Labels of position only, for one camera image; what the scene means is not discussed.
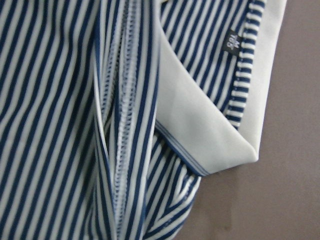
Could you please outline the blue white striped polo shirt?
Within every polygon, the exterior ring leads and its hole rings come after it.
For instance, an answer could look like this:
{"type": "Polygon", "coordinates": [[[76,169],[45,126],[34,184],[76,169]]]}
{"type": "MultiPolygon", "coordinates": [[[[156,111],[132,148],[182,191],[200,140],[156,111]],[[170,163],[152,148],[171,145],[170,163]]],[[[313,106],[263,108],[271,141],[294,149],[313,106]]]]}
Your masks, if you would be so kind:
{"type": "Polygon", "coordinates": [[[170,240],[256,162],[284,0],[3,0],[0,237],[170,240]]]}

